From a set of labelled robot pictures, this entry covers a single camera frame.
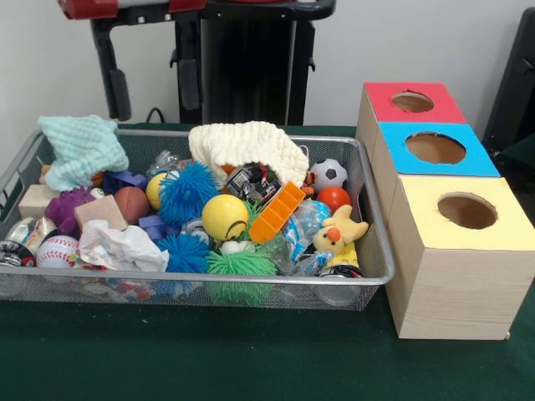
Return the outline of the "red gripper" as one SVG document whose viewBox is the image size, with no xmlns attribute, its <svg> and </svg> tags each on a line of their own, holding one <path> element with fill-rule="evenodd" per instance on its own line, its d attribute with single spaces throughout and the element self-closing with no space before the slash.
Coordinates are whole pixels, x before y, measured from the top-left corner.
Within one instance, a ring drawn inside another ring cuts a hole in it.
<svg viewBox="0 0 535 401">
<path fill-rule="evenodd" d="M 111 119 L 131 118 L 128 85 L 125 73 L 117 66 L 111 31 L 138 24 L 138 18 L 144 19 L 139 7 L 145 6 L 163 7 L 145 10 L 148 23 L 174 23 L 175 49 L 170 66 L 176 67 L 180 106 L 185 110 L 201 108 L 201 21 L 197 10 L 206 6 L 206 0 L 58 0 L 58 5 L 67 18 L 93 19 L 91 31 Z"/>
</svg>

